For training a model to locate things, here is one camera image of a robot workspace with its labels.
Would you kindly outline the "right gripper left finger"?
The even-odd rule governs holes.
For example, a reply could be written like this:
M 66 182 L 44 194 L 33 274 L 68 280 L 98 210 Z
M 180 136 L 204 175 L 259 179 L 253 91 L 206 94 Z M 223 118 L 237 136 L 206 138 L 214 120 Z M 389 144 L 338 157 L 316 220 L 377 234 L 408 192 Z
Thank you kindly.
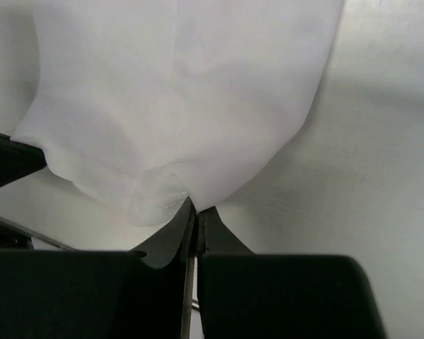
M 188 338 L 194 218 L 128 251 L 35 250 L 0 220 L 0 338 Z

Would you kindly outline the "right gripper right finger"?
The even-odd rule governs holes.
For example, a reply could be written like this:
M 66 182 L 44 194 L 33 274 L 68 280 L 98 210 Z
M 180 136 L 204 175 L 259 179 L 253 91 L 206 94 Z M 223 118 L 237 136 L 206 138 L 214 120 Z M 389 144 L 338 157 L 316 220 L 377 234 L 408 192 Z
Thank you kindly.
M 215 208 L 199 213 L 197 293 L 206 338 L 384 338 L 351 257 L 256 254 Z

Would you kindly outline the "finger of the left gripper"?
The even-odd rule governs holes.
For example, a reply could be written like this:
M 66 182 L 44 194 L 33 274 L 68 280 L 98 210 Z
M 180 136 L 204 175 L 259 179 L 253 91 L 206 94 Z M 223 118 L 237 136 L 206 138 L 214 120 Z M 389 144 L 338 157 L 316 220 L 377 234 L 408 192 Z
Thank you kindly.
M 12 141 L 0 133 L 0 188 L 46 166 L 44 153 L 39 148 Z

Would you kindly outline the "white t-shirt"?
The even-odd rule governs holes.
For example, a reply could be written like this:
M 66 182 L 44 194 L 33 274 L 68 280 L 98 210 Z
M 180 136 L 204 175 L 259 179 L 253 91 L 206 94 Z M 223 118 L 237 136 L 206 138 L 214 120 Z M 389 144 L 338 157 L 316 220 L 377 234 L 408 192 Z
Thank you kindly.
M 37 1 L 13 135 L 135 225 L 235 193 L 301 129 L 342 1 Z

